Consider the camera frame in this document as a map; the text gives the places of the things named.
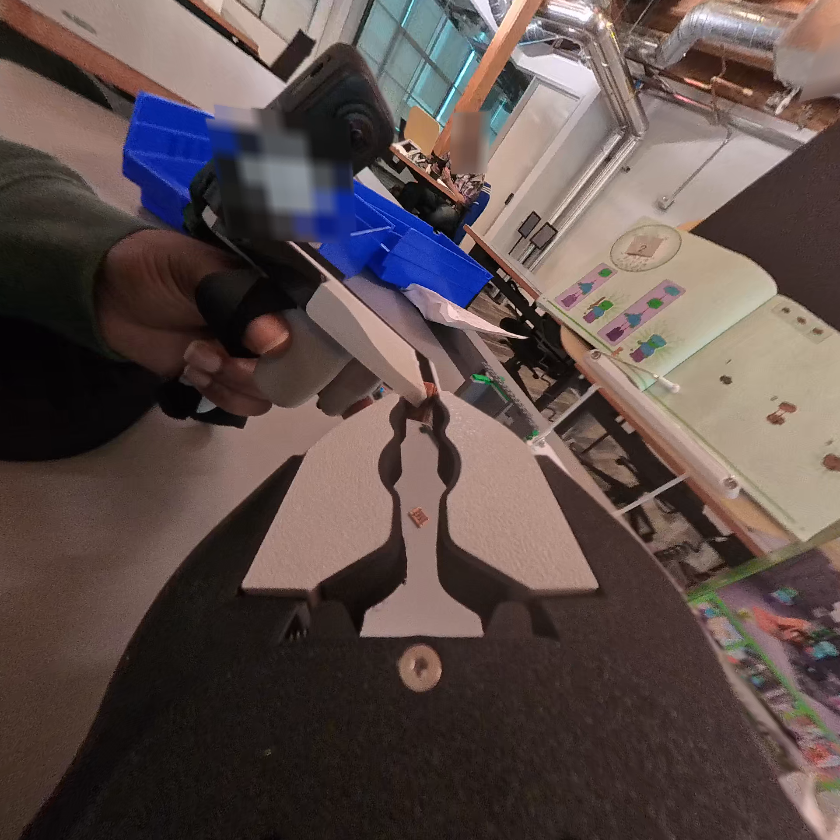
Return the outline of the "green instruction booklet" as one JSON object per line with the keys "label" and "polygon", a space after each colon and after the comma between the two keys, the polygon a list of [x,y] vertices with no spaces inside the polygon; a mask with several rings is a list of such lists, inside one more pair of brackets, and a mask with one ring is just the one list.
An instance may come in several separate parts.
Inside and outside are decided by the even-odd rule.
{"label": "green instruction booklet", "polygon": [[838,524],[838,331],[744,255],[640,218],[538,304],[799,540]]}

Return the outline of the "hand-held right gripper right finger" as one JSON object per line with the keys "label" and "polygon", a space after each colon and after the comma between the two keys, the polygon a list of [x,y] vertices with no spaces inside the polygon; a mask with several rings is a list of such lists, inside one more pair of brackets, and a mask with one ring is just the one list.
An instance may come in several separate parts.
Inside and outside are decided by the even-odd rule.
{"label": "hand-held right gripper right finger", "polygon": [[487,634],[498,610],[524,615],[545,599],[599,589],[543,466],[554,467],[497,420],[454,394],[434,400],[437,577]]}

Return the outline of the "grey toy rock structure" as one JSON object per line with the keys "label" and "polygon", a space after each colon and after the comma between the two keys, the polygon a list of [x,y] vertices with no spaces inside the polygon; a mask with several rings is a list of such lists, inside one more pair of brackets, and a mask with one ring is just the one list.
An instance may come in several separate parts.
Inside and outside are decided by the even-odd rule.
{"label": "grey toy rock structure", "polygon": [[511,390],[504,378],[490,369],[467,377],[455,395],[495,419],[526,443],[532,443],[541,434],[525,403]]}

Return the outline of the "grey desk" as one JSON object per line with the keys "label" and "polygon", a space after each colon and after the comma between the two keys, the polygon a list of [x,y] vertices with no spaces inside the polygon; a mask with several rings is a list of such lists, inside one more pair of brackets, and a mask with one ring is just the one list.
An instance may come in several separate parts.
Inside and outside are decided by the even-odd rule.
{"label": "grey desk", "polygon": [[85,455],[2,463],[2,838],[18,838],[58,784],[184,558],[339,423],[314,401],[241,431],[155,408]]}

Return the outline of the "black flat panel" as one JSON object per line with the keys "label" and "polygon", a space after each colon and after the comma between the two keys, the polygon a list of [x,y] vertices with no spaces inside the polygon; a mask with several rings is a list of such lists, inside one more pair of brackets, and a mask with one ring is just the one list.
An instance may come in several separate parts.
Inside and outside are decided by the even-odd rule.
{"label": "black flat panel", "polygon": [[839,330],[839,122],[692,232],[751,259],[780,294]]}

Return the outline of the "person's left hand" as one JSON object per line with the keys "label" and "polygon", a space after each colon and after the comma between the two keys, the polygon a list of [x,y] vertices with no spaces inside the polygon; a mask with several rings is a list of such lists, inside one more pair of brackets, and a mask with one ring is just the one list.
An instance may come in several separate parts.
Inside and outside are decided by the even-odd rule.
{"label": "person's left hand", "polygon": [[231,414],[266,414],[271,402],[254,380],[256,360],[228,354],[195,302],[202,278],[237,267],[222,250],[170,230],[124,238],[107,253],[96,281],[105,344],[153,373],[184,381]]}

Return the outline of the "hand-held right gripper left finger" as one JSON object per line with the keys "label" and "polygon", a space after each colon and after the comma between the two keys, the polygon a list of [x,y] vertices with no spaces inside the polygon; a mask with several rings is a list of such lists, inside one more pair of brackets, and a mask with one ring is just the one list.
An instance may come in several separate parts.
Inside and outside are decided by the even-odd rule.
{"label": "hand-held right gripper left finger", "polygon": [[303,456],[241,589],[310,606],[337,602],[357,630],[406,578],[395,485],[405,403],[389,395],[342,421]]}

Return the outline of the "toy set cardboard box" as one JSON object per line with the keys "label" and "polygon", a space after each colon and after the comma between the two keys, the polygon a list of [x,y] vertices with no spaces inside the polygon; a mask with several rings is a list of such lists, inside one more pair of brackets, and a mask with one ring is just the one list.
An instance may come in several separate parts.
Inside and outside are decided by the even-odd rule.
{"label": "toy set cardboard box", "polygon": [[693,613],[770,741],[785,793],[820,838],[838,838],[838,567],[819,549],[745,567],[678,564]]}

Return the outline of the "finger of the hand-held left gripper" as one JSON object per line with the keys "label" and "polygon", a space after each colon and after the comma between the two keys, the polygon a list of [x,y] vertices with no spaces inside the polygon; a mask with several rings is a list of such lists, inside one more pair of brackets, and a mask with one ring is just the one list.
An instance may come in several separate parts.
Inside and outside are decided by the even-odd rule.
{"label": "finger of the hand-held left gripper", "polygon": [[308,315],[402,399],[413,405],[425,399],[414,347],[343,283],[321,283],[308,301]]}

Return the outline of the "silver ceiling duct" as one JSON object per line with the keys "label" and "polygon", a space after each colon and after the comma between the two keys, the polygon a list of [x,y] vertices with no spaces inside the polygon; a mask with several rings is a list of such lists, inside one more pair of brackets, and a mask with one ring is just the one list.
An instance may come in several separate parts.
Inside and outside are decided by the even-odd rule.
{"label": "silver ceiling duct", "polygon": [[565,235],[634,154],[648,118],[610,18],[594,2],[547,2],[537,14],[550,32],[583,48],[616,123],[616,131],[558,205],[550,223]]}
{"label": "silver ceiling duct", "polygon": [[777,43],[799,15],[761,3],[709,1],[693,6],[655,49],[650,64],[667,68],[698,44],[735,57],[773,61]]}

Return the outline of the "black office chair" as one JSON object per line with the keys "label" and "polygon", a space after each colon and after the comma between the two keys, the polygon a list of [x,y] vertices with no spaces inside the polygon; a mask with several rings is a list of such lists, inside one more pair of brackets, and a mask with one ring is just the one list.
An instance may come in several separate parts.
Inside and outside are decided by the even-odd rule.
{"label": "black office chair", "polygon": [[520,375],[521,368],[527,368],[535,379],[540,373],[546,374],[550,379],[548,388],[530,400],[539,410],[548,407],[578,375],[572,358],[562,347],[560,325],[543,314],[538,316],[537,326],[516,318],[503,318],[500,326],[514,335],[513,339],[502,341],[513,352],[503,367],[524,392],[528,387]]}

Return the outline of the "tan plywood chair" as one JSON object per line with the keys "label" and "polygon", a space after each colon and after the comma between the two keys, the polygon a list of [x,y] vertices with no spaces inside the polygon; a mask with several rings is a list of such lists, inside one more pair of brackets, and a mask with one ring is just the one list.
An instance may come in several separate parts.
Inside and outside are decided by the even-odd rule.
{"label": "tan plywood chair", "polygon": [[435,147],[443,128],[440,123],[423,108],[413,106],[406,118],[403,136],[411,141],[425,156],[429,156]]}

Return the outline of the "wooden office desk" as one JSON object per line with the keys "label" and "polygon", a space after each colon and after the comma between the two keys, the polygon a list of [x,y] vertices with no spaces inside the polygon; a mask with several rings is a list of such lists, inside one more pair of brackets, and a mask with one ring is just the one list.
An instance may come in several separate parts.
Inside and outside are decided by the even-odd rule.
{"label": "wooden office desk", "polygon": [[537,279],[528,267],[514,257],[500,252],[468,224],[464,226],[464,232],[463,244],[467,243],[467,239],[471,241],[469,255],[476,262],[485,266],[487,270],[495,271],[499,277],[504,276],[510,280],[518,288],[524,290],[532,300],[540,299],[542,293],[538,289]]}

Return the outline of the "wooden office table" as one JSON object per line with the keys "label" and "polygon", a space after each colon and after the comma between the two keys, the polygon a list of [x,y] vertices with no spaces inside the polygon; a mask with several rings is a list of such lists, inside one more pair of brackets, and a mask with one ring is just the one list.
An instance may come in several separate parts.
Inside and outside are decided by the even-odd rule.
{"label": "wooden office table", "polygon": [[463,202],[460,200],[461,196],[456,191],[449,189],[449,187],[438,178],[433,177],[430,172],[426,171],[420,164],[413,161],[408,154],[403,150],[402,146],[392,143],[389,149],[391,156],[406,165],[415,175],[417,175],[422,182],[428,184],[437,193],[447,198],[451,203],[457,207],[462,207]]}

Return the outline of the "wooden pillar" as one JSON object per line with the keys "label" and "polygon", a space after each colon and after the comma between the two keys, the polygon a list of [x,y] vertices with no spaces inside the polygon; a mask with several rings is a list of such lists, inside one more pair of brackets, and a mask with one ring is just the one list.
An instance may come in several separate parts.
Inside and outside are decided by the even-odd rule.
{"label": "wooden pillar", "polygon": [[487,94],[496,83],[508,63],[513,50],[523,39],[528,27],[546,1],[499,1],[489,2],[490,17],[496,30],[489,46],[464,92],[455,105],[441,134],[438,135],[433,155],[443,156],[449,151],[455,115],[461,112],[478,112]]}

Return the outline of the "white printed paper bag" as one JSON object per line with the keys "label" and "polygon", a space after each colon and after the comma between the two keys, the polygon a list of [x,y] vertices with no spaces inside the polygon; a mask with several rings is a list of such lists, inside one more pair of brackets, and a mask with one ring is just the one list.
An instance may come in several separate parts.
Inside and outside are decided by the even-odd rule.
{"label": "white printed paper bag", "polygon": [[452,301],[442,297],[434,290],[412,284],[401,293],[419,310],[423,318],[428,322],[442,324],[462,332],[477,332],[492,335],[497,338],[520,340],[523,336],[502,329],[473,312],[459,307]]}

